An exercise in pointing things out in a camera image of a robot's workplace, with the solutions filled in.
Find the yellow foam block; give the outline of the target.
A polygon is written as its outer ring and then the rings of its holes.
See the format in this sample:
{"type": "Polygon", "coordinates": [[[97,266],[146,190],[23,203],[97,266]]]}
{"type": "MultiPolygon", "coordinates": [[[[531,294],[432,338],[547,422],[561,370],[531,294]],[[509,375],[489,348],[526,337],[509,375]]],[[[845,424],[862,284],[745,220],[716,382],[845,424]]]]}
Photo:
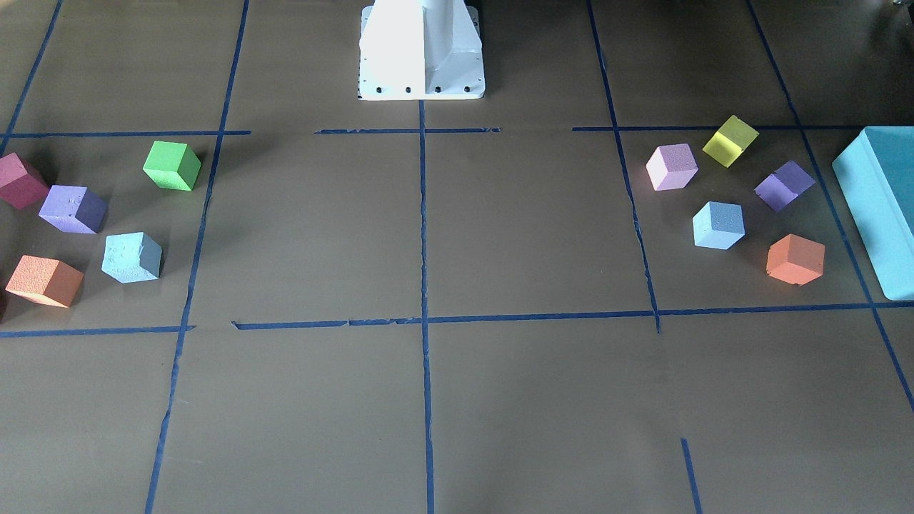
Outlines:
{"type": "Polygon", "coordinates": [[[737,116],[731,115],[703,146],[703,152],[719,165],[729,167],[757,138],[757,130],[737,116]]]}

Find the magenta foam block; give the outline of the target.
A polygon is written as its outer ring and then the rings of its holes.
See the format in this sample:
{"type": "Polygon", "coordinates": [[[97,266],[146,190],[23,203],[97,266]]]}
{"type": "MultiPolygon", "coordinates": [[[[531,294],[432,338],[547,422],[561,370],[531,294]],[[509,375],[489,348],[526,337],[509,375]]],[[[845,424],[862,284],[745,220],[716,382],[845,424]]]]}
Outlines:
{"type": "Polygon", "coordinates": [[[16,209],[45,201],[50,188],[41,173],[18,153],[1,158],[1,198],[16,209]]]}

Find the light blue foam block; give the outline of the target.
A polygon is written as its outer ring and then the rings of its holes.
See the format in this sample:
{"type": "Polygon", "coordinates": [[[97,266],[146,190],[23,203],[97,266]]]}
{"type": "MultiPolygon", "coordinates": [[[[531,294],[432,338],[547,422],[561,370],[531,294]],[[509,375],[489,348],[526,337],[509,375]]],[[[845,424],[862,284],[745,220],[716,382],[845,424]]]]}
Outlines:
{"type": "Polygon", "coordinates": [[[162,247],[144,232],[109,235],[101,270],[119,283],[158,280],[162,253],[162,247]]]}

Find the orange foam block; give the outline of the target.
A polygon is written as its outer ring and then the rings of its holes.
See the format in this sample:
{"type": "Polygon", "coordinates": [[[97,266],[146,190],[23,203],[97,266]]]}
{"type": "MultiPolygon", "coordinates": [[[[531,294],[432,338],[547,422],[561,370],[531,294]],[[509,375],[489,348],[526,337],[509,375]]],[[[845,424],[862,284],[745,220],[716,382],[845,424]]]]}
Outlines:
{"type": "Polygon", "coordinates": [[[23,255],[4,290],[39,305],[71,307],[84,273],[64,261],[23,255]]]}
{"type": "Polygon", "coordinates": [[[788,234],[768,247],[765,271],[784,283],[803,286],[825,273],[825,245],[788,234]]]}

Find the teal plastic bin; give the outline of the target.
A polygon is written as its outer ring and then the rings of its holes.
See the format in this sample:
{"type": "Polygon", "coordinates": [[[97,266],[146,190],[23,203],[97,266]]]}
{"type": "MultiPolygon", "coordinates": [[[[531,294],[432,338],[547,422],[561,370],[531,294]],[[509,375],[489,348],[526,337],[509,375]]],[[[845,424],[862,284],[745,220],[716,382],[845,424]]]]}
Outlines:
{"type": "Polygon", "coordinates": [[[913,299],[913,128],[866,126],[833,160],[883,295],[913,299]]]}

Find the green foam block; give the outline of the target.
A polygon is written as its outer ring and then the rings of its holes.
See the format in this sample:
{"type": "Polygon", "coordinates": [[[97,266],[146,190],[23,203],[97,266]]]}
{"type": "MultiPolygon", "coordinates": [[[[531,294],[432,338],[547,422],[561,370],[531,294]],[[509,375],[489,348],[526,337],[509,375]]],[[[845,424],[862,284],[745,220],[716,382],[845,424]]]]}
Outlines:
{"type": "Polygon", "coordinates": [[[201,161],[186,143],[154,141],[141,169],[159,188],[191,191],[201,161]]]}

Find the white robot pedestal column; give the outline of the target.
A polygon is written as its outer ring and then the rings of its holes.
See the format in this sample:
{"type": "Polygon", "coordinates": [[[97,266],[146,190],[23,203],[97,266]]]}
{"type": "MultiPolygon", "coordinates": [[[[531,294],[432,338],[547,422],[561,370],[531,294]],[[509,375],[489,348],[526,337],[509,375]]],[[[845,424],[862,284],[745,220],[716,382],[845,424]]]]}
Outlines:
{"type": "Polygon", "coordinates": [[[463,101],[486,92],[478,10],[463,1],[369,4],[359,51],[363,101],[463,101]]]}

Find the pink foam block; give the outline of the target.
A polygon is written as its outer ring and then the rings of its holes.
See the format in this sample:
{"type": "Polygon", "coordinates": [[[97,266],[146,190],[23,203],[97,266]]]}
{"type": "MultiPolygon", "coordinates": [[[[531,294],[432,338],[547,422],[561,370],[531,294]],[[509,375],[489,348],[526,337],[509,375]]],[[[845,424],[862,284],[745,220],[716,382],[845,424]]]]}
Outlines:
{"type": "Polygon", "coordinates": [[[698,162],[688,143],[657,146],[646,163],[654,191],[685,188],[698,170],[698,162]]]}

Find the purple foam block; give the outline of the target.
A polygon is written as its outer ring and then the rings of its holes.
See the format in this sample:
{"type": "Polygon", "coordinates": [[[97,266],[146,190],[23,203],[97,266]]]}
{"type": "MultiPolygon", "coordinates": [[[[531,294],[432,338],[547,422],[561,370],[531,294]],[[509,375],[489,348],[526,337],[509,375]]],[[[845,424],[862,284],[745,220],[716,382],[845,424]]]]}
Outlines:
{"type": "Polygon", "coordinates": [[[54,185],[39,209],[39,217],[62,232],[97,234],[107,207],[107,202],[88,188],[54,185]]]}
{"type": "Polygon", "coordinates": [[[813,177],[795,161],[787,161],[754,188],[768,208],[781,212],[815,184],[813,177]]]}

